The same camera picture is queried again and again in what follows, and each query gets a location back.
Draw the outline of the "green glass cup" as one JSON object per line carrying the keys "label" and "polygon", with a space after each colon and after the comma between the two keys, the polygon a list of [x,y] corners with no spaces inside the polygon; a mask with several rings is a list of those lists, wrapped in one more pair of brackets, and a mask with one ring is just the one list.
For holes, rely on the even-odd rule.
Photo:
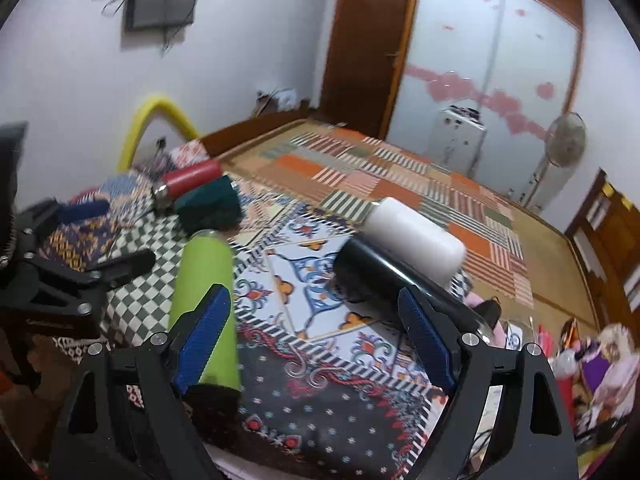
{"label": "green glass cup", "polygon": [[183,248],[169,311],[174,385],[182,393],[196,384],[241,388],[232,285],[227,241],[214,230],[194,233]]}

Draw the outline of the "dark teal cup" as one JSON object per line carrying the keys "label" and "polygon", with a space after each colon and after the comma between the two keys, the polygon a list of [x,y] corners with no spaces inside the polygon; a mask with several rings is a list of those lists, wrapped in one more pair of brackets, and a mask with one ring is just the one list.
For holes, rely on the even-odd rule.
{"label": "dark teal cup", "polygon": [[226,174],[179,197],[174,211],[189,236],[201,230],[232,230],[243,218],[238,191]]}

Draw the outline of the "black tumbler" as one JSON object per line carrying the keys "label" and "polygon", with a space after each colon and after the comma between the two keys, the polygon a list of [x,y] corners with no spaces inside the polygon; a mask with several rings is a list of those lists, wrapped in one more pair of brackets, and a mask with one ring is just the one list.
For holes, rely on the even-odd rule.
{"label": "black tumbler", "polygon": [[365,302],[388,318],[399,318],[398,295],[401,289],[413,286],[461,333],[476,333],[488,344],[494,340],[494,332],[484,318],[361,233],[352,236],[338,251],[333,273],[335,287],[351,304]]}

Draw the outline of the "white tumbler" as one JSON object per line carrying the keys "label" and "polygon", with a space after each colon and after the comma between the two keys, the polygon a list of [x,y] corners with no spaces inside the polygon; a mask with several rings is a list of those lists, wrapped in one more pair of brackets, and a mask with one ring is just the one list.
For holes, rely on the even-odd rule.
{"label": "white tumbler", "polygon": [[461,240],[393,197],[375,203],[360,231],[443,288],[464,261]]}

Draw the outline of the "red tumbler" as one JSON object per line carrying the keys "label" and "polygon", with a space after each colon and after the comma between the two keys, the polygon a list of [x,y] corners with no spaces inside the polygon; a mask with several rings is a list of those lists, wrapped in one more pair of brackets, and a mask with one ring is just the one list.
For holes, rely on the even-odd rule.
{"label": "red tumbler", "polygon": [[168,172],[152,186],[154,208],[159,212],[168,211],[181,196],[221,176],[221,164],[214,158]]}

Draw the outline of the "patterned patchwork cloth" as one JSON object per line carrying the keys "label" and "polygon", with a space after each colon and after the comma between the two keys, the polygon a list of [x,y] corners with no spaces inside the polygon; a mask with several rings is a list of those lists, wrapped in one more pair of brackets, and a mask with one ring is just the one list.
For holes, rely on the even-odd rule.
{"label": "patterned patchwork cloth", "polygon": [[[346,301],[333,261],[350,225],[252,179],[233,176],[243,211],[227,236],[241,392],[224,417],[213,393],[190,403],[203,439],[307,477],[397,478],[446,404],[399,326]],[[151,182],[129,171],[88,191],[111,214],[56,230],[43,255],[75,270],[149,248],[153,271],[112,293],[105,339],[141,344],[169,323],[186,234],[151,209]]]}

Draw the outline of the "yellow chair back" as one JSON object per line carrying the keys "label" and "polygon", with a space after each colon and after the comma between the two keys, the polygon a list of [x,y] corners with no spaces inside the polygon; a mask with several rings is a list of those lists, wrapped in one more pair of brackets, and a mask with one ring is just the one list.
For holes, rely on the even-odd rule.
{"label": "yellow chair back", "polygon": [[120,151],[116,166],[117,172],[125,172],[131,168],[146,128],[157,117],[163,118],[165,122],[175,127],[186,142],[199,139],[202,136],[186,113],[174,101],[162,94],[152,94],[134,113]]}

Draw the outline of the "striped patchwork bed mat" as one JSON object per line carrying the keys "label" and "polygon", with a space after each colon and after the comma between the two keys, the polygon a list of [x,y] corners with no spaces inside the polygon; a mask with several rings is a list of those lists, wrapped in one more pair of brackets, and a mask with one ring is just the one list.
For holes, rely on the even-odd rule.
{"label": "striped patchwork bed mat", "polygon": [[461,174],[380,139],[317,125],[272,139],[235,165],[352,222],[383,198],[398,200],[462,240],[472,278],[534,303],[510,205]]}

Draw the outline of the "purple plush doll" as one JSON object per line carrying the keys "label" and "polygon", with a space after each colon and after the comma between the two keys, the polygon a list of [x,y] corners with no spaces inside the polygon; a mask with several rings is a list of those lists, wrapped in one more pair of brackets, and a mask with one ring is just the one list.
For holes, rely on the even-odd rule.
{"label": "purple plush doll", "polygon": [[550,364],[575,436],[621,422],[631,413],[639,351],[627,327],[610,324],[593,338],[577,339]]}

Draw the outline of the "white box appliance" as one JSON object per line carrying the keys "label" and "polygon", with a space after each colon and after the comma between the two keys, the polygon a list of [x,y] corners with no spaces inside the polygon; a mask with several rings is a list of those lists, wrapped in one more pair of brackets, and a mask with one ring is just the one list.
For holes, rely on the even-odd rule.
{"label": "white box appliance", "polygon": [[478,110],[450,105],[437,114],[425,155],[439,167],[472,178],[486,133]]}

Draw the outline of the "white standing fan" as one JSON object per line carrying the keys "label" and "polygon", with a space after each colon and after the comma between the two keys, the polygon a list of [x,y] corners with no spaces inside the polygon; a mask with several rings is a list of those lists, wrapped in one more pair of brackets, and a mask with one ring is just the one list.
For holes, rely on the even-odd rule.
{"label": "white standing fan", "polygon": [[570,180],[586,147],[586,124],[577,113],[556,118],[544,141],[544,154],[515,201],[533,214],[541,214]]}

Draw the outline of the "frosted sliding wardrobe doors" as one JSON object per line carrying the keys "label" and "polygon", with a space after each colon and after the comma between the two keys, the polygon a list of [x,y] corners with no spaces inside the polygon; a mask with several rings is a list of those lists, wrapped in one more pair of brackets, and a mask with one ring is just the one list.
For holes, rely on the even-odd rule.
{"label": "frosted sliding wardrobe doors", "polygon": [[516,200],[574,81],[580,29],[538,0],[416,0],[387,139],[425,155],[437,114],[487,129],[472,180]]}

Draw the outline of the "brown wooden door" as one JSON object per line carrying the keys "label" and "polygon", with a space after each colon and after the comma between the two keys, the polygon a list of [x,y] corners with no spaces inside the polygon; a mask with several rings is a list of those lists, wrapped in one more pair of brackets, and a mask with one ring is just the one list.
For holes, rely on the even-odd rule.
{"label": "brown wooden door", "polygon": [[416,0],[336,0],[322,76],[323,118],[378,138]]}

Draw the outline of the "wooden bed frame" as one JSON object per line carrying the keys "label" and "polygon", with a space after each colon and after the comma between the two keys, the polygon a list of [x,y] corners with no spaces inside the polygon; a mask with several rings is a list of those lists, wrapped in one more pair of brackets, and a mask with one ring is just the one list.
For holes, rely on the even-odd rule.
{"label": "wooden bed frame", "polygon": [[[270,140],[279,136],[292,136],[296,128],[308,125],[340,128],[314,122],[301,112],[289,112],[239,122],[206,134],[202,143],[209,155],[218,158],[234,174],[276,188],[323,209],[307,202],[303,197],[260,180],[235,165],[239,158],[253,154]],[[472,278],[476,292],[498,297],[504,314],[509,318],[534,318],[537,325],[548,328],[554,334],[559,333],[568,318],[576,318],[580,329],[585,333],[592,333],[600,328],[602,324],[596,317],[584,271],[579,265],[577,252],[570,246],[568,239],[548,223],[506,201],[512,209],[514,229],[523,249],[534,303],[530,307],[523,306],[487,283]]]}

